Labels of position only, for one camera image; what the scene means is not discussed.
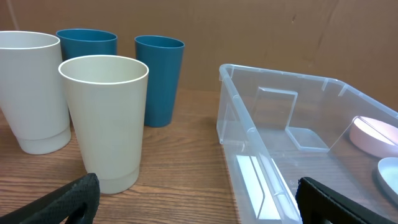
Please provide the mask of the grey-green plate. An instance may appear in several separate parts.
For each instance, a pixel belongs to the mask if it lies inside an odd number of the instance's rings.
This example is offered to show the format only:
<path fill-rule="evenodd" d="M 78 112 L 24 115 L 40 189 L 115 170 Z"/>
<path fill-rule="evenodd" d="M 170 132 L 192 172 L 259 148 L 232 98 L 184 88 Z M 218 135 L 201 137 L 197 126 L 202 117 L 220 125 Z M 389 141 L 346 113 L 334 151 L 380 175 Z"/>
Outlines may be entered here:
<path fill-rule="evenodd" d="M 397 158 L 386 157 L 377 164 L 377 180 L 388 199 L 397 205 Z"/>

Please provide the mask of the pink bowl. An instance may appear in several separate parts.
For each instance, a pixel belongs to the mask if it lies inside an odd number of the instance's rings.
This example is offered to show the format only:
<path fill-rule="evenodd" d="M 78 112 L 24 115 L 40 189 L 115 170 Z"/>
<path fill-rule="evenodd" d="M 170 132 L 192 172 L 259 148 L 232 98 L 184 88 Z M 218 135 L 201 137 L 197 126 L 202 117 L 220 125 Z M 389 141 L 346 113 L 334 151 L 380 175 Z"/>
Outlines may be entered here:
<path fill-rule="evenodd" d="M 378 158 L 397 157 L 397 127 L 373 118 L 357 116 L 349 131 L 351 142 Z"/>

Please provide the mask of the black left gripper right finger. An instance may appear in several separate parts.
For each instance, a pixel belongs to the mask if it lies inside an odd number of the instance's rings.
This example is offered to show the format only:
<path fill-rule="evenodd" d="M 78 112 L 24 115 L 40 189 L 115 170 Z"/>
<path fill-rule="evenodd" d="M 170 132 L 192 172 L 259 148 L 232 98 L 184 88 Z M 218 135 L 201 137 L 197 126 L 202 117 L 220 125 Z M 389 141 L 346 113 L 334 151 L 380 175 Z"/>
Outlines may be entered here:
<path fill-rule="evenodd" d="M 295 199 L 303 224 L 394 224 L 311 177 L 298 180 Z"/>

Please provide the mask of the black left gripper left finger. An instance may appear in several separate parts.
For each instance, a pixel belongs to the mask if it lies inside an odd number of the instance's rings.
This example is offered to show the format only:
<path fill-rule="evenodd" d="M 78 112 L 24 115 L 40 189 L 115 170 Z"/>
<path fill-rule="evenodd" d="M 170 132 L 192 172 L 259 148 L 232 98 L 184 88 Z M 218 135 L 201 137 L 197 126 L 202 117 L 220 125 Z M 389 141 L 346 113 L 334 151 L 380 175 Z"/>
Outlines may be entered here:
<path fill-rule="evenodd" d="M 100 204 L 99 180 L 89 173 L 1 217 L 1 223 L 92 224 Z"/>

